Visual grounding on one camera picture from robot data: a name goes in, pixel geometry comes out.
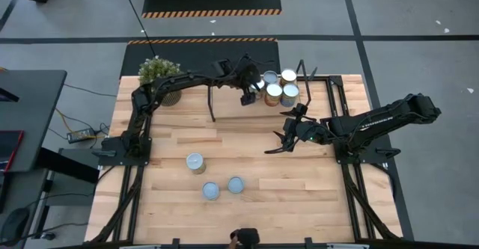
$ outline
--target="wooden tabletop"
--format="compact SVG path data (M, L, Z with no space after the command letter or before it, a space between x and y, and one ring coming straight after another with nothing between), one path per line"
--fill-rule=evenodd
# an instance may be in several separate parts
M350 114L370 110L361 76L346 75L343 80ZM131 93L138 86L138 77L121 79L112 136L126 129ZM304 83L299 88L303 101ZM245 108L240 105L240 94L229 87L214 89L215 123L209 115L205 86L183 90L179 103L155 111L135 244L170 244L173 238L183 244L225 244L229 233L241 227L257 228L262 243L303 243L304 237L313 242L353 242L341 167L333 147L299 142L294 153L264 154L264 150L280 147L272 131L281 132L285 116L278 112L283 107L270 108L261 101ZM324 82L312 82L311 95L308 116L330 117ZM203 174L194 175L186 167L190 153L204 156L207 169ZM371 206L400 236L388 177L369 165L362 169ZM227 190L232 176L245 181L241 194ZM123 167L116 167L97 186L85 240L95 237L116 210L122 177ZM205 182L219 185L217 200L203 198ZM365 236L362 212L359 220ZM127 224L123 222L122 237L126 237Z

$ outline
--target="black desk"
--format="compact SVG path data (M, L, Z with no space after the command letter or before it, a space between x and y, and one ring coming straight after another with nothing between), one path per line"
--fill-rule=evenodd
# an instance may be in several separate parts
M0 71L0 87L19 97L18 102L0 102L0 131L23 130L24 136L13 159L0 227L15 209L38 201L48 191L49 170L63 173L91 184L99 171L41 147L52 119L67 73L64 70ZM30 216L23 235L28 235L37 205L30 206ZM25 241L15 248L23 248Z

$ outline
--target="gray floor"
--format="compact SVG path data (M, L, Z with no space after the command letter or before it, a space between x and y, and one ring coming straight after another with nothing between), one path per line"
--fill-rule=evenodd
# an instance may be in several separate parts
M0 15L9 1L0 0ZM133 3L141 10L143 0ZM353 33L344 0L281 3L280 16L144 19L144 25L151 36ZM353 5L363 35L479 34L479 0L353 0ZM19 0L0 31L0 40L141 36L127 0ZM366 42L365 47L383 105L408 93L424 93L443 112L432 125L391 134L393 147L403 151L397 167L416 240L479 245L479 42ZM125 48L126 43L0 44L0 67L62 69L68 72L68 84L116 93ZM319 74L363 73L353 41L280 40L278 48L282 67L305 59L308 70L318 66ZM114 103L66 87L58 108L98 128L101 122L109 124ZM57 115L50 128L67 132ZM91 144L70 146L49 132L43 145L56 150ZM55 208L47 227L81 223L88 214L85 207ZM51 242L30 240L27 248L75 245L84 234L84 227L71 227L59 230Z

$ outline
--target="hazard tape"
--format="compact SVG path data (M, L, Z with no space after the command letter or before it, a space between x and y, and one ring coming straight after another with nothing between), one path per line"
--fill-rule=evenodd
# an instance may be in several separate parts
M185 10L143 13L143 18L203 17L203 16L261 16L278 15L280 9L257 10Z
M225 43L225 42L270 42L276 38L201 38L201 39L170 39L170 40L131 40L128 44L145 43Z

